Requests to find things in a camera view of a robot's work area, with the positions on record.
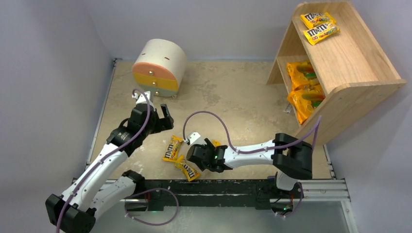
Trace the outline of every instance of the white wall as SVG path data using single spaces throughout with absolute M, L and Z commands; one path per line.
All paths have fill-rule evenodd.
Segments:
M 1 232 L 52 232 L 44 202 L 79 176 L 111 73 L 81 0 L 2 1 Z
M 361 233 L 412 229 L 412 2 L 353 0 L 408 84 L 328 144 Z
M 274 59 L 302 0 L 85 0 L 115 57 L 136 59 L 153 38 L 189 59 Z

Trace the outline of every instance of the speckled tile floor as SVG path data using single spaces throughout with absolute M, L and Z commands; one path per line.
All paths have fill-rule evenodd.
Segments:
M 138 87 L 133 79 L 134 62 L 118 62 L 109 90 L 102 122 L 96 138 L 92 160 L 96 158 L 110 132 L 130 116 L 134 107 L 131 90 Z M 154 97 L 160 110 L 166 103 L 174 118 L 174 129 L 152 134 L 133 155 L 112 175 L 118 179 L 129 169 L 146 179 L 185 179 L 173 163 L 161 159 L 172 135 L 182 136 L 185 119 L 198 110 L 209 110 L 219 115 L 227 124 L 235 146 L 252 145 L 274 138 L 278 132 L 293 134 L 298 124 L 293 113 L 283 110 L 288 105 L 283 84 L 266 85 L 272 62 L 189 62 L 177 98 Z M 225 131 L 213 116 L 199 114 L 187 124 L 187 132 L 197 131 L 203 137 L 216 139 L 227 145 Z M 187 145 L 179 154 L 186 155 Z M 208 170 L 199 179 L 264 179 L 277 169 L 270 165 L 239 167 L 223 173 Z M 330 179 L 325 152 L 316 147 L 313 153 L 313 177 Z

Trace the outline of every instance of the candy package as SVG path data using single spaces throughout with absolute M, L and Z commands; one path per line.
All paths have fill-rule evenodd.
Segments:
M 299 124 L 303 124 L 325 98 L 322 87 L 315 85 L 289 93 L 288 101 L 295 106 Z
M 286 70 L 292 80 L 292 90 L 305 89 L 319 84 L 309 60 L 287 63 Z
M 328 13 L 309 13 L 300 15 L 300 19 L 309 29 L 326 22 L 336 23 L 336 20 Z
M 177 161 L 174 163 L 174 165 L 185 174 L 188 181 L 193 181 L 194 179 L 200 176 L 200 173 L 196 169 L 190 167 L 186 163 L 186 160 L 184 160 L 184 156 L 182 154 L 177 159 Z
M 341 30 L 332 22 L 320 24 L 312 29 L 303 31 L 306 39 L 311 45 L 315 45 L 319 41 L 326 39 L 328 36 L 340 32 Z
M 177 155 L 182 142 L 183 138 L 172 135 L 172 138 L 170 139 L 170 142 L 162 159 L 164 161 L 175 162 L 177 160 Z
M 212 144 L 213 144 L 214 147 L 218 147 L 218 146 L 221 145 L 220 142 L 218 142 L 218 141 L 215 140 L 215 139 L 212 140 Z

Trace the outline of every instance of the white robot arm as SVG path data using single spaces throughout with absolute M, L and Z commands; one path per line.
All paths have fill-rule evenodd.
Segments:
M 161 105 L 164 118 L 160 119 L 150 101 L 150 92 L 144 94 L 149 106 L 143 95 L 138 98 L 134 96 L 137 101 L 130 118 L 122 121 L 119 127 L 111 132 L 107 143 L 93 163 L 61 195 L 51 194 L 46 200 L 49 220 L 53 225 L 57 225 L 59 215 L 64 211 L 59 226 L 64 232 L 90 232 L 96 219 L 119 200 L 146 190 L 144 178 L 131 170 L 123 173 L 120 179 L 101 190 L 113 171 L 142 145 L 148 135 L 173 128 L 173 118 L 169 114 L 167 105 Z M 141 130 L 148 114 L 146 127 Z
M 312 146 L 301 142 L 289 148 L 286 155 L 283 150 L 268 150 L 275 145 L 285 145 L 297 140 L 284 133 L 277 133 L 274 140 L 264 143 L 228 147 L 213 144 L 206 138 L 203 139 L 199 133 L 192 132 L 187 138 L 190 146 L 186 159 L 195 163 L 200 170 L 211 170 L 223 172 L 246 165 L 274 165 L 280 172 L 276 175 L 276 186 L 279 189 L 290 191 L 297 180 L 312 179 Z

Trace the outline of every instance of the cylindrical container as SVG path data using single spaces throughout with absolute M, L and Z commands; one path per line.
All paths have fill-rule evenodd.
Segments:
M 185 52 L 175 43 L 149 40 L 132 66 L 133 77 L 141 88 L 156 96 L 175 97 L 186 69 Z

